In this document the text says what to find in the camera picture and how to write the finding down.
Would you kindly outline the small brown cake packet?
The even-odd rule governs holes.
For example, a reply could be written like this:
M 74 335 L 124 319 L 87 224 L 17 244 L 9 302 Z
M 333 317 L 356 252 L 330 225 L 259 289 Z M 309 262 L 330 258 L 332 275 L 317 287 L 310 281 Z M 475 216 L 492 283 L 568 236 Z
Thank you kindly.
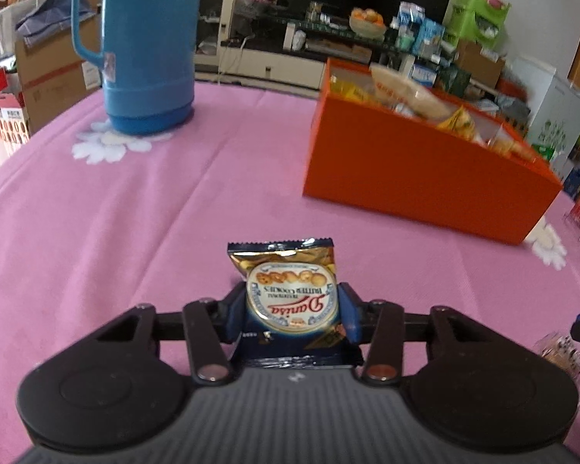
M 549 333 L 536 342 L 533 351 L 566 371 L 573 379 L 580 377 L 580 349 L 569 334 Z

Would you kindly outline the navy butter cookies packet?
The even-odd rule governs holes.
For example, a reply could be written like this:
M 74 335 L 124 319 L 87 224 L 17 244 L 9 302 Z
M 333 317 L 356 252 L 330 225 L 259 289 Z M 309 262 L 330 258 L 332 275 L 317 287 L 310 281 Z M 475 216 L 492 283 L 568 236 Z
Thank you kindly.
M 234 354 L 249 368 L 358 367 L 346 337 L 330 238 L 232 242 L 245 282 L 245 317 Z

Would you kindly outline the yellow green bean snack packet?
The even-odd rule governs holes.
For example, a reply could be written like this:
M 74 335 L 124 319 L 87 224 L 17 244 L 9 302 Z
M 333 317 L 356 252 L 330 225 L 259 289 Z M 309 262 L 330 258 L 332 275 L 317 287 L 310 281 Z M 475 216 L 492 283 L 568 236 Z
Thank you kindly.
M 437 128 L 471 142 L 477 136 L 476 124 L 469 112 L 460 106 L 449 118 L 440 121 Z

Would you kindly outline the beige clear snack bag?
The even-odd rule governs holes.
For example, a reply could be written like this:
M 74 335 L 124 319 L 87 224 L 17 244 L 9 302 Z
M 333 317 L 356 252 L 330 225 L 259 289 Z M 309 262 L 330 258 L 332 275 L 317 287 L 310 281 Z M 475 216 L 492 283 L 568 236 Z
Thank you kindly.
M 383 104 L 403 104 L 421 118 L 434 121 L 442 121 L 454 113 L 430 90 L 396 70 L 373 63 L 370 72 L 376 99 Z

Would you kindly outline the pink flowered tablecloth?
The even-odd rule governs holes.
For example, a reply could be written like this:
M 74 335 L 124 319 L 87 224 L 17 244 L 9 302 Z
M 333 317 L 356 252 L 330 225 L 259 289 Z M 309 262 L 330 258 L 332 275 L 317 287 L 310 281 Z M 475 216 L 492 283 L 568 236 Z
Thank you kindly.
M 311 99 L 215 84 L 193 119 L 147 140 L 110 135 L 100 94 L 0 167 L 0 463 L 29 438 L 17 387 L 116 315 L 222 297 L 231 242 L 329 237 L 339 278 L 410 312 L 454 307 L 532 347 L 580 313 L 580 240 L 556 199 L 507 246 L 303 195 Z

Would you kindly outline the orange storage box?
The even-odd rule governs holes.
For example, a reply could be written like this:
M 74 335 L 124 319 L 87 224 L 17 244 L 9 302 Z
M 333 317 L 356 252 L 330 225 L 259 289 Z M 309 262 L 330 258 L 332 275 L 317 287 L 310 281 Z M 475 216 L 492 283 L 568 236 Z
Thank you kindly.
M 333 77 L 371 81 L 365 65 L 328 60 L 305 195 L 517 245 L 561 192 L 539 155 L 506 157 L 420 118 L 350 101 Z

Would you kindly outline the white mini fridge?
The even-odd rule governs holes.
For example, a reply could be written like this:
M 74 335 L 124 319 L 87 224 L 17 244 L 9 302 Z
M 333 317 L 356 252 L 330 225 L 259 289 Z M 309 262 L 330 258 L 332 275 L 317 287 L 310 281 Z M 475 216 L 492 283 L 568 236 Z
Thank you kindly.
M 580 136 L 580 90 L 554 67 L 530 56 L 514 58 L 510 70 L 527 93 L 526 142 L 547 161 L 568 155 Z

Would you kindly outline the white tv cabinet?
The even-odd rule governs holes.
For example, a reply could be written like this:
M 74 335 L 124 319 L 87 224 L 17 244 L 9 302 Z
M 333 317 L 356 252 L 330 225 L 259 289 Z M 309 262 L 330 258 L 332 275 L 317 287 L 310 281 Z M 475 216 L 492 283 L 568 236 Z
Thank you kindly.
M 277 91 L 318 92 L 326 68 L 324 62 L 266 47 L 254 38 L 202 42 L 194 61 L 198 80 Z

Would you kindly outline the red carton on floor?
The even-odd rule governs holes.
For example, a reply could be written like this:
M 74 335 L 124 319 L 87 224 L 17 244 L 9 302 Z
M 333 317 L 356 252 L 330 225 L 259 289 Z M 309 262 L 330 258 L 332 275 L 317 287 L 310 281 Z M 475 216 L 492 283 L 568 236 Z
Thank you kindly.
M 0 139 L 8 156 L 12 156 L 31 138 L 28 116 L 19 98 L 0 93 Z

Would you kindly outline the fruit bowl with oranges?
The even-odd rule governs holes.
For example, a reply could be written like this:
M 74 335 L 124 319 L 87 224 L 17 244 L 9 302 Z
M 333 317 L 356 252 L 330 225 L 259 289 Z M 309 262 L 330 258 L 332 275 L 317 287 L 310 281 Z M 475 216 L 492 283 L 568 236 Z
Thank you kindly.
M 352 31 L 362 38 L 382 39 L 387 31 L 383 17 L 371 9 L 363 10 L 355 7 L 352 10 L 349 23 Z

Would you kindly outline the large cardboard box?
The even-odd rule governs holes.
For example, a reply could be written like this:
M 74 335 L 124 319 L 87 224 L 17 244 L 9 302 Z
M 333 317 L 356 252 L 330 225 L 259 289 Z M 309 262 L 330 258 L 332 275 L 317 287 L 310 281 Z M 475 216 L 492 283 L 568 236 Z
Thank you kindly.
M 15 59 L 32 134 L 102 85 L 99 69 L 76 53 L 70 29 L 33 47 L 17 40 Z

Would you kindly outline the green plastic stacked shelf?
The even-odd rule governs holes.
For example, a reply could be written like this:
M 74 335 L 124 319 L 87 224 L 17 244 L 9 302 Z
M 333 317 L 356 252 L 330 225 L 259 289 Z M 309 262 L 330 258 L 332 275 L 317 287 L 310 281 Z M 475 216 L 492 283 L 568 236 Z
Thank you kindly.
M 510 8 L 504 0 L 454 0 L 443 40 L 452 46 L 465 40 L 494 49 Z

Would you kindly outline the blue thermos jug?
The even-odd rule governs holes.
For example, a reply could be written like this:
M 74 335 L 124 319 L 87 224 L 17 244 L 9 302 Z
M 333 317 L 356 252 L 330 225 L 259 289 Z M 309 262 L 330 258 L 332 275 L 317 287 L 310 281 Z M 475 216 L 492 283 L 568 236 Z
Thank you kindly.
M 200 0 L 101 0 L 100 50 L 80 38 L 80 0 L 71 0 L 77 55 L 102 73 L 112 127 L 150 135 L 194 112 L 194 51 Z

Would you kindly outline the white small glass cabinet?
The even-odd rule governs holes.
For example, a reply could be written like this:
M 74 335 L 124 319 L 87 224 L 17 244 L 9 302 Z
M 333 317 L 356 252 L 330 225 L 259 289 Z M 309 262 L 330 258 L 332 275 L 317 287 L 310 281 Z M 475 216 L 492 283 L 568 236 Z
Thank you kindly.
M 235 0 L 200 0 L 194 64 L 197 72 L 217 72 L 228 40 Z

